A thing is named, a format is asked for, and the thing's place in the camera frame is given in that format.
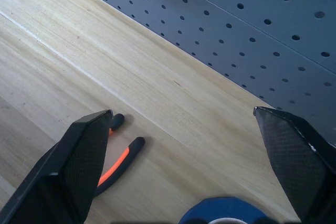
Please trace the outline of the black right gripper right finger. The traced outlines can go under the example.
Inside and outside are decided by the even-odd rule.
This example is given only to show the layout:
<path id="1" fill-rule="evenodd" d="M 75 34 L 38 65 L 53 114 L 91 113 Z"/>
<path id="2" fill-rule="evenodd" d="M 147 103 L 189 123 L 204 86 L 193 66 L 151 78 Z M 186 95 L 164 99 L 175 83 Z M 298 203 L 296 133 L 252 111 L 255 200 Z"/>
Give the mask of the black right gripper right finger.
<path id="1" fill-rule="evenodd" d="M 302 222 L 335 223 L 335 146 L 305 119 L 254 108 L 271 167 Z"/>

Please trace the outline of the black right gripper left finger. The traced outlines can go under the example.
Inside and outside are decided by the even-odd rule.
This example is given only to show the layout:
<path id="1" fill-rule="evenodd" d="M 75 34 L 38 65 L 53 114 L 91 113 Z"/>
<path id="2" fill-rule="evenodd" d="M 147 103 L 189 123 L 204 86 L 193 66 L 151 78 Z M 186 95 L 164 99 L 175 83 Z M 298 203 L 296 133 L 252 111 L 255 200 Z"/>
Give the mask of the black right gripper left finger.
<path id="1" fill-rule="evenodd" d="M 106 155 L 113 113 L 73 122 L 1 210 L 1 223 L 84 223 Z"/>

